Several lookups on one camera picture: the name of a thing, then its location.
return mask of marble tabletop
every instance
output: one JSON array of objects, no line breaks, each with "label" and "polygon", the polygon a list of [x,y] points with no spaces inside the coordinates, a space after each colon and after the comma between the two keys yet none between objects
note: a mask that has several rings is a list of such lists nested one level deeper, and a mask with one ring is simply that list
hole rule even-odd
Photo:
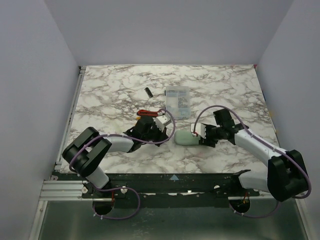
[{"label": "marble tabletop", "polygon": [[[256,134],[278,145],[252,65],[87,66],[67,144],[90,126],[101,134],[130,129],[137,121],[138,110],[156,111],[164,107],[164,91],[169,85],[190,88],[191,117],[177,120],[177,130],[189,129],[205,107],[224,105],[233,109]],[[148,97],[146,87],[153,98]],[[199,122],[215,125],[213,111],[207,111]],[[257,158],[226,140],[212,148],[179,146],[173,139],[160,147],[146,144],[132,153],[107,154],[100,167],[105,173],[234,173],[265,168]],[[60,171],[69,173],[65,160]]]}]

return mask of metal frame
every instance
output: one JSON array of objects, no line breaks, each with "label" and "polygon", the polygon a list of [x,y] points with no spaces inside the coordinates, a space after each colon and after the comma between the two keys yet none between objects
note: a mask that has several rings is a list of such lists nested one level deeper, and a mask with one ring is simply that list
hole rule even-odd
[{"label": "metal frame", "polygon": [[86,73],[86,66],[81,66],[80,67],[80,72],[79,72],[79,77],[78,77],[78,81],[76,83],[76,87],[75,87],[75,92],[72,98],[72,103],[71,103],[71,108],[68,114],[68,120],[67,123],[65,125],[64,128],[64,132],[63,132],[63,137],[62,137],[62,142],[56,157],[56,165],[54,167],[54,170],[56,171],[60,171],[61,168],[61,155],[62,155],[62,151],[66,145],[67,139],[68,139],[68,135],[70,133],[70,129],[71,129],[71,123],[74,120],[74,115],[75,115],[75,111],[76,111],[76,106],[77,106],[77,102],[79,99],[79,95],[80,95],[80,90],[81,90],[81,86],[82,86],[82,82],[84,81],[84,77],[85,77],[85,73]]},{"label": "metal frame", "polygon": [[[59,147],[59,151],[56,158],[56,163],[54,166],[54,171],[60,171],[61,169],[61,155],[62,151],[66,145],[68,135],[70,133],[71,124],[74,118],[74,113],[76,111],[77,102],[80,95],[81,86],[84,80],[86,71],[86,66],[81,66],[79,71],[79,77],[76,85],[76,89],[73,95],[72,104],[70,107],[68,121],[64,128],[64,133],[61,141],[61,145]],[[39,197],[38,206],[36,209],[36,213],[34,216],[31,232],[29,235],[29,240],[37,240],[39,239],[42,224],[44,221],[48,201],[111,201],[111,198],[87,198],[83,199],[82,193],[85,191],[83,181],[80,180],[67,180],[67,181],[56,181],[52,178],[49,181],[44,181]],[[250,199],[272,199],[270,193],[261,192],[260,196],[251,196]],[[238,200],[242,199],[242,197],[228,197],[229,200]],[[304,226],[306,236],[310,240],[316,239],[316,232],[312,221],[310,219],[310,214],[308,212],[306,202],[304,199],[296,199],[296,204],[298,211],[301,216],[301,221]]]}]

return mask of clear plastic box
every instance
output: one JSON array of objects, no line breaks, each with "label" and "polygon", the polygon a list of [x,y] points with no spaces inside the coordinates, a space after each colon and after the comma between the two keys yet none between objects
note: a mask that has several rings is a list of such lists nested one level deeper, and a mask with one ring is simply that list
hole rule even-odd
[{"label": "clear plastic box", "polygon": [[165,88],[165,109],[175,119],[190,118],[190,94],[188,86],[167,86]]}]

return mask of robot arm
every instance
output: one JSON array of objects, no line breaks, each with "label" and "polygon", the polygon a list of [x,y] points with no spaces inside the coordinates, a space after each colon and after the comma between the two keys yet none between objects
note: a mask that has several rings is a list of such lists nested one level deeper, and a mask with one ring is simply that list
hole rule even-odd
[{"label": "robot arm", "polygon": [[134,152],[143,144],[138,140],[165,141],[168,139],[166,126],[170,123],[171,119],[166,115],[158,116],[155,119],[151,116],[142,116],[134,127],[122,134],[122,137],[112,135],[101,137],[81,151],[92,139],[100,136],[96,129],[88,127],[66,147],[62,157],[71,164],[73,158],[81,151],[73,161],[71,170],[86,178],[98,189],[102,189],[109,182],[109,177],[102,171],[99,164],[107,153]]},{"label": "robot arm", "polygon": [[267,167],[263,172],[245,170],[235,173],[242,188],[271,193],[280,202],[308,190],[307,181],[302,173],[286,157],[276,152],[279,150],[286,153],[307,173],[303,158],[298,151],[287,151],[271,143],[268,143],[270,147],[266,147],[259,141],[263,140],[261,137],[258,137],[259,140],[255,139],[251,135],[254,134],[251,130],[249,134],[241,124],[235,124],[227,109],[215,111],[213,114],[220,126],[197,124],[195,132],[197,137],[200,136],[200,145],[215,147],[219,140],[225,139],[247,150]]}]

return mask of purple cable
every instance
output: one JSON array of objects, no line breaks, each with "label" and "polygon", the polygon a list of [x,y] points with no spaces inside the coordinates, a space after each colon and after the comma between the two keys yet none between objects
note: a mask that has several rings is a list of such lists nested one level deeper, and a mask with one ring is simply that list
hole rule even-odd
[{"label": "purple cable", "polygon": [[[199,121],[199,118],[200,116],[205,112],[207,111],[208,109],[212,109],[212,108],[223,108],[223,109],[227,109],[229,112],[231,112],[237,119],[238,121],[240,122],[240,124],[243,126],[243,128],[245,129],[245,131],[254,139],[256,139],[258,142],[262,143],[263,145],[265,145],[266,147],[274,150],[275,152],[277,152],[278,154],[281,154],[282,156],[286,157],[303,175],[303,177],[305,178],[306,180],[306,183],[308,185],[308,190],[306,192],[305,195],[303,196],[294,196],[293,198],[294,199],[305,199],[307,198],[310,194],[311,194],[311,182],[310,182],[310,179],[308,177],[308,175],[306,174],[306,172],[290,157],[288,156],[285,152],[282,152],[280,151],[279,149],[274,149],[268,142],[260,139],[259,137],[255,136],[252,132],[249,131],[249,129],[247,128],[247,126],[245,125],[245,123],[242,121],[242,119],[233,111],[231,110],[230,108],[226,107],[226,106],[222,106],[222,105],[212,105],[212,106],[208,106],[206,107],[205,109],[203,109],[200,114],[198,115],[198,117],[196,118],[195,122],[194,122],[194,128],[193,128],[193,132],[195,133],[196,132],[196,125],[197,125],[197,122]],[[277,207],[270,213],[270,214],[273,214],[277,209],[279,208],[279,204],[277,205]]]},{"label": "purple cable", "polygon": [[[172,120],[172,124],[173,124],[173,129],[172,129],[172,132],[171,134],[169,135],[169,137],[166,139],[166,140],[163,140],[163,141],[157,141],[157,142],[153,142],[153,141],[144,141],[144,140],[141,140],[141,139],[138,139],[138,138],[135,138],[135,137],[131,137],[131,136],[126,136],[126,135],[122,135],[122,134],[102,134],[102,135],[99,135],[99,136],[96,136],[95,138],[93,138],[92,140],[90,140],[87,144],[85,144],[81,149],[80,151],[78,151],[76,153],[76,155],[74,155],[74,157],[72,158],[72,160],[70,161],[69,163],[69,169],[70,171],[74,172],[74,173],[77,173],[72,167],[77,159],[77,157],[87,148],[89,147],[93,142],[95,142],[96,140],[98,139],[101,139],[101,138],[104,138],[104,137],[119,137],[119,138],[125,138],[125,139],[131,139],[131,140],[135,140],[135,141],[138,141],[138,142],[141,142],[141,143],[144,143],[144,144],[163,144],[167,141],[169,141],[172,136],[174,135],[175,131],[176,131],[176,122],[175,122],[175,118],[174,116],[171,114],[171,112],[165,110],[165,109],[160,109],[160,111],[165,111],[166,113],[169,114],[171,120]],[[126,216],[126,217],[107,217],[107,216],[102,216],[104,219],[113,219],[113,220],[124,220],[124,219],[128,219],[128,218],[131,218],[132,216],[134,216],[140,209],[140,197],[139,197],[139,194],[136,192],[136,190],[134,190],[133,188],[130,188],[130,187],[116,187],[116,188],[111,188],[111,189],[100,189],[100,188],[97,188],[96,189],[100,192],[110,192],[110,191],[114,191],[114,190],[118,190],[118,189],[128,189],[128,190],[131,190],[133,191],[137,198],[138,198],[138,206],[136,208],[136,210],[134,211],[134,213],[132,213],[131,215],[129,216]]]},{"label": "purple cable", "polygon": [[137,193],[137,191],[134,190],[133,188],[121,186],[121,187],[115,187],[115,188],[110,188],[110,189],[99,189],[99,188],[95,187],[95,189],[97,189],[100,192],[111,192],[111,191],[120,190],[120,189],[128,189],[128,190],[134,192],[136,197],[138,198],[138,206],[136,207],[135,211],[133,213],[131,213],[130,215],[124,216],[124,217],[112,217],[112,216],[99,215],[96,213],[95,205],[93,205],[92,209],[94,211],[94,214],[97,215],[98,217],[101,217],[103,219],[111,219],[111,220],[125,220],[125,219],[129,219],[129,218],[133,217],[134,215],[136,215],[138,213],[138,211],[140,209],[140,196],[139,196],[139,193]]}]

